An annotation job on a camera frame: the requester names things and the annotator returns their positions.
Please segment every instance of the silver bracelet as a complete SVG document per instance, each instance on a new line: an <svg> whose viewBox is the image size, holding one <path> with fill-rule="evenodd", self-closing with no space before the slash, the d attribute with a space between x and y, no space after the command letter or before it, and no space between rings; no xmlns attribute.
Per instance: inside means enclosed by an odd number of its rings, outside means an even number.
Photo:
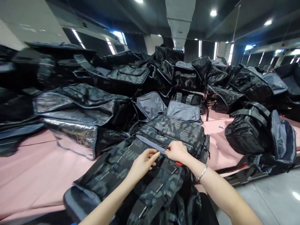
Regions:
<svg viewBox="0 0 300 225"><path fill-rule="evenodd" d="M207 165L205 166L205 168L204 168L203 172L201 173L200 177L195 178L195 181L199 181L203 177L206 170L207 170Z"/></svg>

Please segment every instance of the backpack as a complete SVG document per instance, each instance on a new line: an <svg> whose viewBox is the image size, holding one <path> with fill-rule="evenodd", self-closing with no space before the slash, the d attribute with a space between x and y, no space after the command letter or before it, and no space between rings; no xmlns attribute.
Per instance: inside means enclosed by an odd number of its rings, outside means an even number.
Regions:
<svg viewBox="0 0 300 225"><path fill-rule="evenodd" d="M153 144L168 145L181 140L187 150L202 162L206 162L209 135L198 125L179 121L164 115L141 126L139 131L118 145L111 147L64 194L66 210L76 222L82 221L126 177L133 161ZM157 166L137 183L116 212L117 224L168 224L170 205L190 170L180 167L162 153Z"/></svg>
<svg viewBox="0 0 300 225"><path fill-rule="evenodd" d="M296 135L277 110L270 113L257 102L230 114L235 119L225 128L230 146L247 157L247 164L265 174L288 172L296 160Z"/></svg>

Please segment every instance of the hand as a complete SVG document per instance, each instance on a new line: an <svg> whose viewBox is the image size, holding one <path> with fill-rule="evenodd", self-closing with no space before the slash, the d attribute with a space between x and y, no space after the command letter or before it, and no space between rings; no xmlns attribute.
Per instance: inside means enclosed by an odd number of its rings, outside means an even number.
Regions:
<svg viewBox="0 0 300 225"><path fill-rule="evenodd" d="M190 155L187 147L180 141L172 141L169 144L171 150L166 150L166 156L174 161L181 162L184 164L185 159Z"/></svg>
<svg viewBox="0 0 300 225"><path fill-rule="evenodd" d="M155 160L157 160L159 155L160 152L156 149L146 149L133 162L127 178L132 182L137 183L148 172L148 170L152 170L152 166L156 166Z"/></svg>

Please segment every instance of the floor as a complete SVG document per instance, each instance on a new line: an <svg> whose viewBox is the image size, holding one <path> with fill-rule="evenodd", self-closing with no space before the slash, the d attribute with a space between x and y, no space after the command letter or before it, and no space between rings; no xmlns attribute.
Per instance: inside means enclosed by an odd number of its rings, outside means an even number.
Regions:
<svg viewBox="0 0 300 225"><path fill-rule="evenodd" d="M289 173L265 177L237 187L236 190L264 225L300 224L300 168ZM220 225L231 224L221 210L216 211Z"/></svg>

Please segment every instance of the pile of bags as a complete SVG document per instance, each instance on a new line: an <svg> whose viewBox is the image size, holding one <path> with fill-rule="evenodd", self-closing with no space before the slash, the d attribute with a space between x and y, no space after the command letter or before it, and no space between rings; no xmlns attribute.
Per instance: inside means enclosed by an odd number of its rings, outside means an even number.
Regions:
<svg viewBox="0 0 300 225"><path fill-rule="evenodd" d="M228 67L207 56L184 63L182 52L159 46L151 56L127 50L100 58L68 43L26 44L19 52L0 48L0 143L13 143L0 154L13 154L25 137L47 128L61 148L89 160L100 156L64 195L77 222L122 182L147 148L162 153L157 166L125 199L114 220L201 221L201 198L191 171L166 158L158 145L182 141L206 163L210 137L200 115L206 111L208 117L210 104L216 112L235 116L225 136L250 166L276 174L295 163L294 130L280 121L277 110L297 116L300 88L291 80L300 80L299 64L263 76L252 67Z"/></svg>

